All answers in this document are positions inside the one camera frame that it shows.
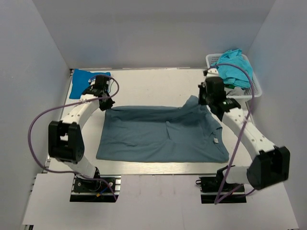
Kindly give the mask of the grey-blue t shirt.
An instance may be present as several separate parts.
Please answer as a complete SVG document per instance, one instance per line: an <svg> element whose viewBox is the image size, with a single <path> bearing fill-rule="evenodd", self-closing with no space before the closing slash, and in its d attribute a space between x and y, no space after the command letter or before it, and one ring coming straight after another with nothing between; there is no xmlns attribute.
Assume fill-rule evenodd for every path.
<svg viewBox="0 0 307 230"><path fill-rule="evenodd" d="M222 126L191 96L181 107L119 106L105 112L96 159L225 163Z"/></svg>

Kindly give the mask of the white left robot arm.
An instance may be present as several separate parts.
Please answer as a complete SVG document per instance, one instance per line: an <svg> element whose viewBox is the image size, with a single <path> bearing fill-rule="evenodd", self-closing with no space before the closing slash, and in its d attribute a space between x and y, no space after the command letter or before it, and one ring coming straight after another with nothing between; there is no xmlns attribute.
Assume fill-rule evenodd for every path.
<svg viewBox="0 0 307 230"><path fill-rule="evenodd" d="M78 177L98 177L98 169L84 155L82 128L97 109L105 111L114 105L108 91L112 80L108 75L96 75L72 110L60 121L52 121L48 126L49 156L69 166Z"/></svg>

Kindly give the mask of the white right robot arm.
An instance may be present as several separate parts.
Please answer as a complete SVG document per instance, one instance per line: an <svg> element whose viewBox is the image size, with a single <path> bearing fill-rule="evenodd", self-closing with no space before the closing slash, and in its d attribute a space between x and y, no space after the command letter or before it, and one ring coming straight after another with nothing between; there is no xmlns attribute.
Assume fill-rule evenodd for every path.
<svg viewBox="0 0 307 230"><path fill-rule="evenodd" d="M220 77L206 78L199 89L200 104L209 106L211 113L233 131L252 160L250 166L225 166L217 171L215 177L203 179L203 191L213 192L222 187L223 191L228 192L240 184L249 184L261 190L286 181L290 165L288 148L276 146L248 121L240 104L226 97Z"/></svg>

